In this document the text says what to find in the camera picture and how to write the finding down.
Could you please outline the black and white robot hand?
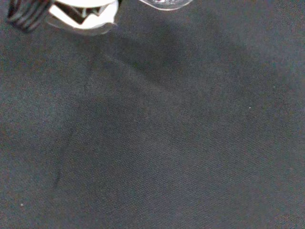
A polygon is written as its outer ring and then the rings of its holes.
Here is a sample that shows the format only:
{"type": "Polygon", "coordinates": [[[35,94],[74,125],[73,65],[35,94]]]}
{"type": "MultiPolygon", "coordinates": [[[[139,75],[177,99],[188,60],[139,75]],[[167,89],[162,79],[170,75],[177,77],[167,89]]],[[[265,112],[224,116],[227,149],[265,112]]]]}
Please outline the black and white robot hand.
{"type": "Polygon", "coordinates": [[[76,34],[95,36],[117,26],[119,0],[2,0],[6,22],[21,32],[42,23],[76,34]]]}

